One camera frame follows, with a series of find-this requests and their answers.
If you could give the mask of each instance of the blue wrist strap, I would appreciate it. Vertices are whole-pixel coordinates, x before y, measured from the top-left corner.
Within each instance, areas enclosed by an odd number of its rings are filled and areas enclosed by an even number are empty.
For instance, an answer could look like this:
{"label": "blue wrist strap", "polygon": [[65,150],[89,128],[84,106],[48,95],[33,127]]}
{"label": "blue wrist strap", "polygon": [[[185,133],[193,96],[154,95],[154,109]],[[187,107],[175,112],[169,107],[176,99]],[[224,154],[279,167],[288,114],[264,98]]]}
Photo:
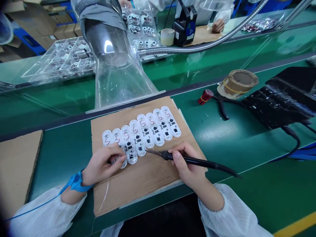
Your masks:
{"label": "blue wrist strap", "polygon": [[71,176],[70,180],[63,187],[63,189],[60,191],[59,194],[62,194],[66,190],[66,188],[68,188],[69,186],[71,186],[71,190],[76,190],[77,192],[80,192],[80,193],[85,193],[90,188],[93,187],[93,185],[81,186],[81,183],[82,183],[82,171],[79,171],[78,173],[76,173],[73,176]]}

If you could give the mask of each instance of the wire cutters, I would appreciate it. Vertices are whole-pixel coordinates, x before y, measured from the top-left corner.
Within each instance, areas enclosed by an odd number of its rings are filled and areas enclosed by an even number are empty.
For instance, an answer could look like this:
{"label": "wire cutters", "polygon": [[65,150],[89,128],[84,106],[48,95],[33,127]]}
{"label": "wire cutters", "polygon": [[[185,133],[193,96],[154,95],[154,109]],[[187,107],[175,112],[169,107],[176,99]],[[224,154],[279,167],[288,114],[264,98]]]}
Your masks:
{"label": "wire cutters", "polygon": [[217,94],[217,96],[214,95],[213,98],[217,101],[217,103],[218,103],[218,105],[220,107],[220,113],[221,113],[222,117],[224,118],[224,120],[229,120],[229,117],[228,117],[228,115],[225,112],[223,102],[236,104],[236,105],[239,105],[242,108],[247,108],[242,102],[240,102],[238,100],[228,99],[226,97],[221,96],[220,94]]}

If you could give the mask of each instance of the masking tape roll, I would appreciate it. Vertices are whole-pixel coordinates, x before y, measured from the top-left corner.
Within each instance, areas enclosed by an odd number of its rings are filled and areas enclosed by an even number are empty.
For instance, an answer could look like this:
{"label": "masking tape roll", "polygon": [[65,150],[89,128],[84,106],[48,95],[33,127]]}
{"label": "masking tape roll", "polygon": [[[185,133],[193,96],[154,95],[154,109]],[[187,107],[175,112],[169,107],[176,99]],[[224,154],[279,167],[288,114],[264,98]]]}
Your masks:
{"label": "masking tape roll", "polygon": [[173,29],[163,29],[160,32],[160,42],[162,45],[171,46],[173,45],[175,31]]}

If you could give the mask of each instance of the soldering iron handle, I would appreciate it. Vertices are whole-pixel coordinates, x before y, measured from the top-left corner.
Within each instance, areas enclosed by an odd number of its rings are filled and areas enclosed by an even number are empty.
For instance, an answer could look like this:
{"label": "soldering iron handle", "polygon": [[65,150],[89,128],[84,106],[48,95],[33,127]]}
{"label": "soldering iron handle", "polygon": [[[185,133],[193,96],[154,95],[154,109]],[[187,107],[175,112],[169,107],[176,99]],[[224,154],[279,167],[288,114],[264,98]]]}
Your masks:
{"label": "soldering iron handle", "polygon": [[[165,160],[173,160],[172,154],[169,153],[168,151],[161,152],[161,156]],[[211,161],[196,159],[196,158],[192,158],[192,157],[188,157],[188,156],[183,156],[183,158],[186,161],[186,163],[188,163],[188,164],[202,166],[202,167],[206,167],[206,168],[210,168],[210,169],[214,169],[214,170],[221,170],[221,171],[224,171],[228,174],[231,174],[232,176],[234,176],[236,178],[240,178],[240,176],[237,174],[236,171],[234,171],[231,168],[228,168],[224,165],[221,165],[221,164],[218,164],[215,162],[211,162]]]}
{"label": "soldering iron handle", "polygon": [[[166,153],[163,153],[162,155],[165,160],[173,160],[172,153],[166,152]],[[183,156],[183,158],[185,162],[188,164],[198,165],[198,166],[215,169],[215,170],[218,168],[218,164],[211,161],[196,159],[196,158],[192,158],[188,156]]]}

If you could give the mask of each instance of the metal flexible hose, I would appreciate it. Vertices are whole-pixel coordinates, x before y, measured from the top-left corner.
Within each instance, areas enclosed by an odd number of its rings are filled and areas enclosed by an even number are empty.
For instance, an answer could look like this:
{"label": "metal flexible hose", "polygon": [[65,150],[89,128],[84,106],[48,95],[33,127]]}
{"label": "metal flexible hose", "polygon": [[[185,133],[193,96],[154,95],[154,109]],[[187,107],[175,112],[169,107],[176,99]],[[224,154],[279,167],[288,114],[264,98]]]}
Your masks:
{"label": "metal flexible hose", "polygon": [[240,23],[235,29],[233,29],[231,32],[229,32],[224,37],[214,41],[210,42],[204,45],[195,46],[195,47],[188,47],[188,48],[175,48],[175,47],[158,47],[158,48],[149,48],[149,49],[140,49],[138,50],[139,56],[146,56],[146,55],[152,55],[152,54],[193,54],[205,51],[207,49],[213,48],[216,45],[219,45],[223,43],[224,41],[231,38],[234,34],[236,34],[238,31],[241,30],[249,21],[254,18],[254,16],[257,15],[257,13],[264,7],[264,5],[268,2],[268,0],[263,0],[261,3],[257,6],[257,8],[242,22]]}

